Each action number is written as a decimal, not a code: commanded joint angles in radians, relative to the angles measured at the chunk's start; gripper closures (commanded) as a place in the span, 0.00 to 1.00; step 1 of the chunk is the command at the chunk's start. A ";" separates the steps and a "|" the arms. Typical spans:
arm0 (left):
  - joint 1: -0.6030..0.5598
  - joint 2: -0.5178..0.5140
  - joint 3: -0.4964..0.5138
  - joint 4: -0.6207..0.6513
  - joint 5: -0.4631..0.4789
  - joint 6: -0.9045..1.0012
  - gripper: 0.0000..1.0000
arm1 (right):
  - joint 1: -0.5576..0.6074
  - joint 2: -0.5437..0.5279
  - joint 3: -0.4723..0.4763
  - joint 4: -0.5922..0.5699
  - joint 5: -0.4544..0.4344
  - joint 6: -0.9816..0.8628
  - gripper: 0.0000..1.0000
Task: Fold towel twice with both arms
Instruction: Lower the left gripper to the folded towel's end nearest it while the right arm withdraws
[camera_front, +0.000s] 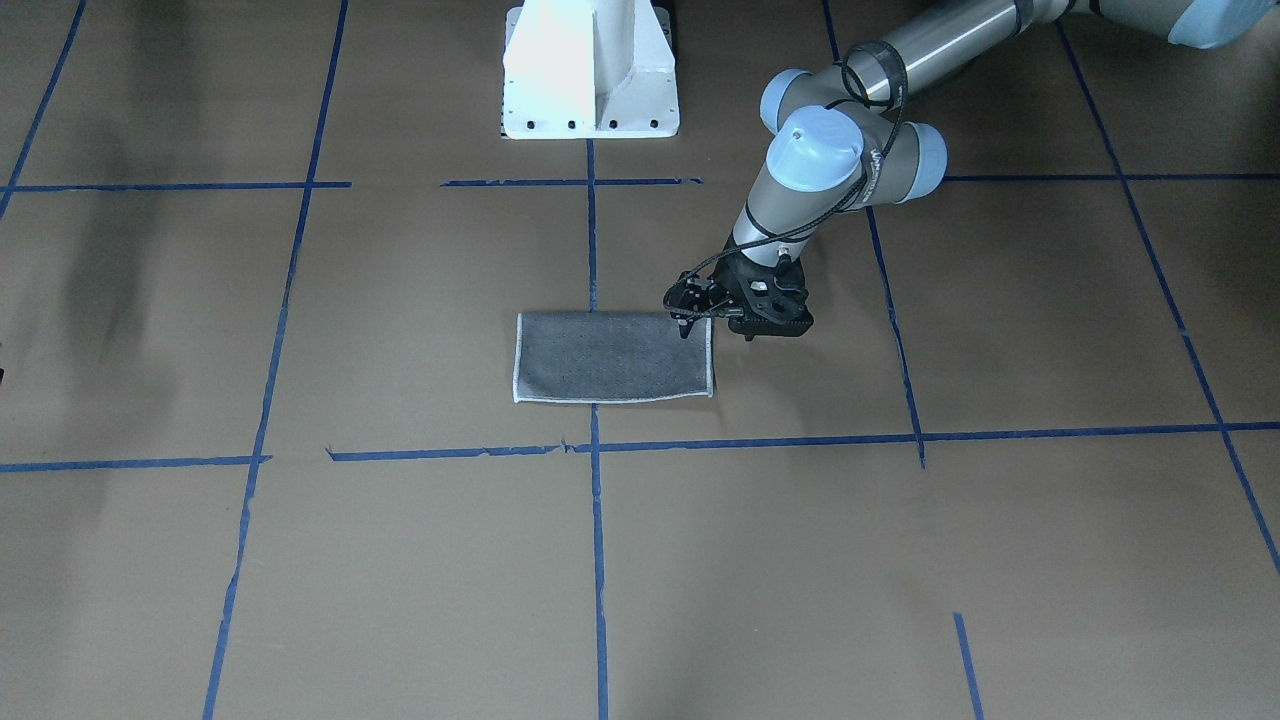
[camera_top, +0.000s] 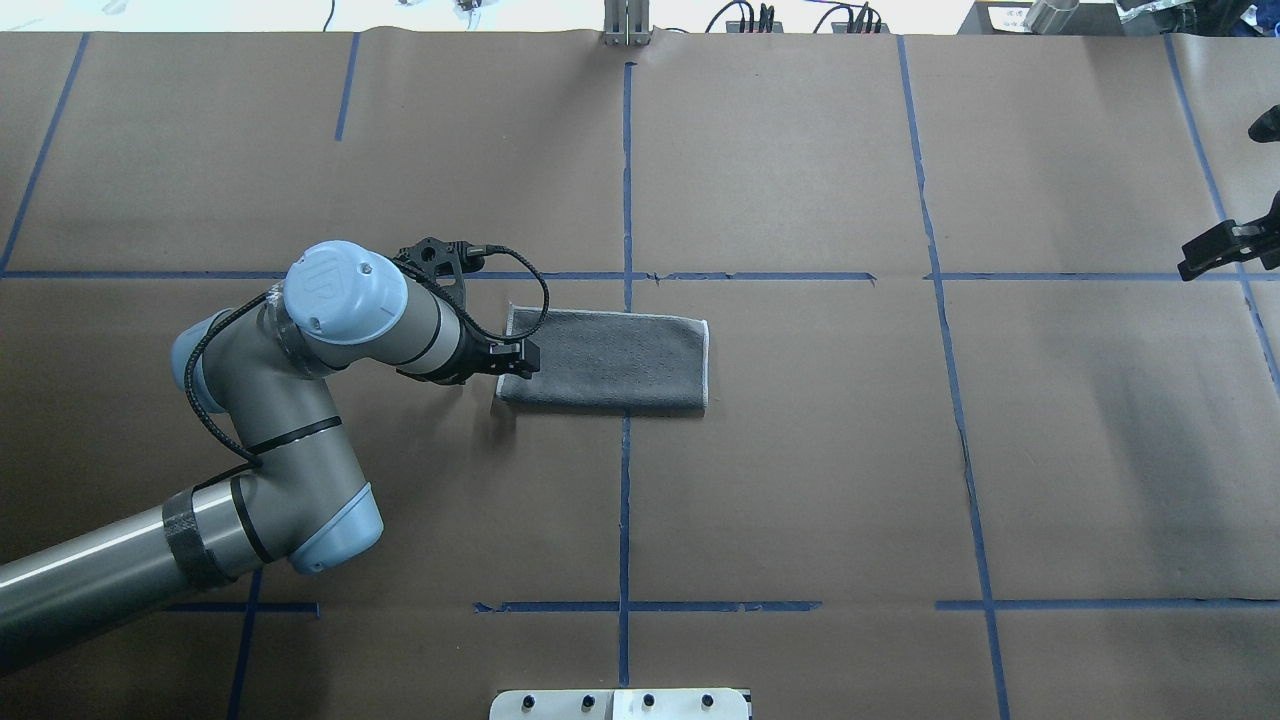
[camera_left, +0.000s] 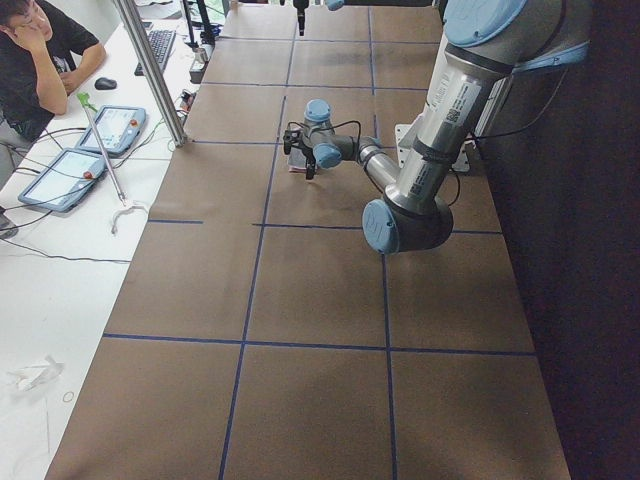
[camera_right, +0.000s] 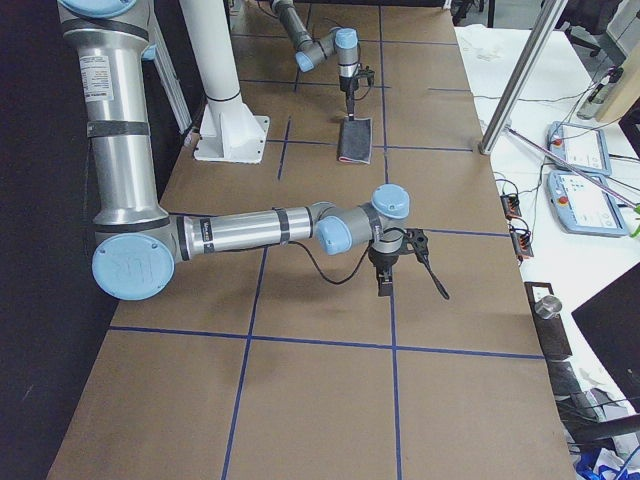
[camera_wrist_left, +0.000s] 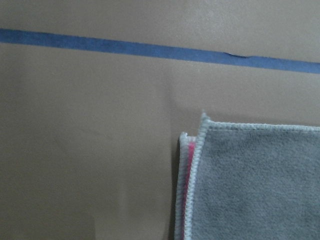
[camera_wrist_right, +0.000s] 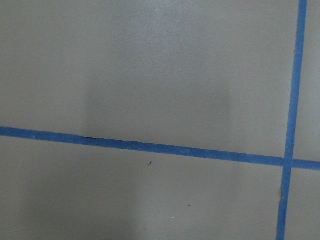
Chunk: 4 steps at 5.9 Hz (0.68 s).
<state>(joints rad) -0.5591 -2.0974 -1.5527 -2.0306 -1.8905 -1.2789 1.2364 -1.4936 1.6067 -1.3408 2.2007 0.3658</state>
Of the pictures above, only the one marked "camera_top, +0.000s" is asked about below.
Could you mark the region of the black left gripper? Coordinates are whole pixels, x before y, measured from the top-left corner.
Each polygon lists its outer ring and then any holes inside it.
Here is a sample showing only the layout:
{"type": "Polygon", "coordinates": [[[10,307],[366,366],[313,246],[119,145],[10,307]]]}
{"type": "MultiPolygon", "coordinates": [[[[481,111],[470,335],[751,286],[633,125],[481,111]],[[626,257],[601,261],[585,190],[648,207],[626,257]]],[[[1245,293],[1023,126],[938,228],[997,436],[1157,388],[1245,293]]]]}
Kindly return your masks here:
{"type": "Polygon", "coordinates": [[[439,386],[462,386],[474,375],[515,375],[530,380],[541,369],[541,350],[531,340],[495,345],[466,310],[465,277],[484,268],[489,247],[465,241],[426,237],[401,249],[393,263],[428,296],[439,311],[429,346],[396,370],[401,375],[439,386]]]}

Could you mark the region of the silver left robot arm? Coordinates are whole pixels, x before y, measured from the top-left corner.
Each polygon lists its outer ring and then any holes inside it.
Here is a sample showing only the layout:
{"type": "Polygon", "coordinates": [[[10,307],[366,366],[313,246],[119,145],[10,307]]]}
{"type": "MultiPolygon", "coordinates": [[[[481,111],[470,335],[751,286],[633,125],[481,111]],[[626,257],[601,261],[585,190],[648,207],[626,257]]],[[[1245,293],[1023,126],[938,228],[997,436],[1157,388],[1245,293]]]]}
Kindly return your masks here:
{"type": "Polygon", "coordinates": [[[387,256],[344,240],[178,336],[172,374],[239,465],[120,521],[3,566],[3,674],[218,591],[280,559],[317,574],[378,542],[383,520],[326,378],[372,360],[412,380],[530,379],[532,332],[484,329],[465,277],[503,245],[425,238],[387,256]]]}

